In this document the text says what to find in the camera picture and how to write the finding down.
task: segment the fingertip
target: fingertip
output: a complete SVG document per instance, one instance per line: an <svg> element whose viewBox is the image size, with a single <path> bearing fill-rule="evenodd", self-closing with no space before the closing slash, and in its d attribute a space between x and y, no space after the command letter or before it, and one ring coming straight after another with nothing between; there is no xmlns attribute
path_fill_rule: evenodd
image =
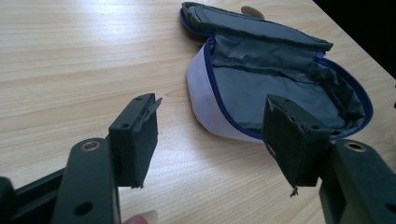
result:
<svg viewBox="0 0 396 224"><path fill-rule="evenodd" d="M128 218L123 224L157 224L158 213L155 210Z"/></svg>

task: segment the pouch lid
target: pouch lid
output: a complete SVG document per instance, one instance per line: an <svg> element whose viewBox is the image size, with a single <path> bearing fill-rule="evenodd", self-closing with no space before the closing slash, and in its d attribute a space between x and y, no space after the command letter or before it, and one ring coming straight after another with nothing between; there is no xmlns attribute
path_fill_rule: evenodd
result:
<svg viewBox="0 0 396 224"><path fill-rule="evenodd" d="M216 7L186 2L182 4L180 14L185 25L200 35L242 35L318 51L332 48L332 43L288 26Z"/></svg>

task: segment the wood grain surface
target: wood grain surface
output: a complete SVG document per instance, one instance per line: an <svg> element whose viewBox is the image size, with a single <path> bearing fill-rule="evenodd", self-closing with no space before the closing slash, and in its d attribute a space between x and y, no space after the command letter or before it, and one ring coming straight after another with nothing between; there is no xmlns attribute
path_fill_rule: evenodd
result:
<svg viewBox="0 0 396 224"><path fill-rule="evenodd" d="M396 171L395 80L309 0L200 1L328 40L327 54L368 92L375 114L349 137ZM11 1L0 4L0 175L15 188L65 166L70 148L155 92L159 142L145 187L120 189L122 219L155 209L160 223L324 223L318 187L291 187L261 144L208 133L186 71L204 40L180 22L182 1Z"/></svg>

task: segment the screw hole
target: screw hole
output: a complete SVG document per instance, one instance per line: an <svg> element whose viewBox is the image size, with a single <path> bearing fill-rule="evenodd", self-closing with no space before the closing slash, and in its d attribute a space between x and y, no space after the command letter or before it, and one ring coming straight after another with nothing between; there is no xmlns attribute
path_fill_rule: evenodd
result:
<svg viewBox="0 0 396 224"><path fill-rule="evenodd" d="M332 135L338 135L340 133L341 133L340 131L332 131Z"/></svg>
<svg viewBox="0 0 396 224"><path fill-rule="evenodd" d="M119 125L120 128L128 128L129 124L123 123Z"/></svg>
<svg viewBox="0 0 396 224"><path fill-rule="evenodd" d="M85 216L92 210L92 208L93 204L90 202L81 203L75 208L74 214L79 217Z"/></svg>
<svg viewBox="0 0 396 224"><path fill-rule="evenodd" d="M357 152L364 152L366 148L362 146L361 144L358 143L346 143L345 146L351 150L357 151Z"/></svg>
<svg viewBox="0 0 396 224"><path fill-rule="evenodd" d="M91 141L91 142L87 142L84 145L81 146L81 150L83 151L93 151L96 150L97 148L99 148L100 146L100 142L98 141Z"/></svg>
<svg viewBox="0 0 396 224"><path fill-rule="evenodd" d="M396 214L396 204L394 203L387 203L385 204L385 206L388 208L388 210L393 213Z"/></svg>

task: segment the zippered pouch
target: zippered pouch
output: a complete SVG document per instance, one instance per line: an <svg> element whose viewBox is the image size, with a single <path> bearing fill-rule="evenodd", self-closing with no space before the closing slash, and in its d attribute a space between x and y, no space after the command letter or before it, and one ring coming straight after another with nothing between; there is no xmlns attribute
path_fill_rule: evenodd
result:
<svg viewBox="0 0 396 224"><path fill-rule="evenodd" d="M291 99L332 130L332 140L363 129L373 115L360 83L324 58L332 43L271 21L185 2L180 18L207 37L187 81L192 109L211 133L262 142L268 94Z"/></svg>

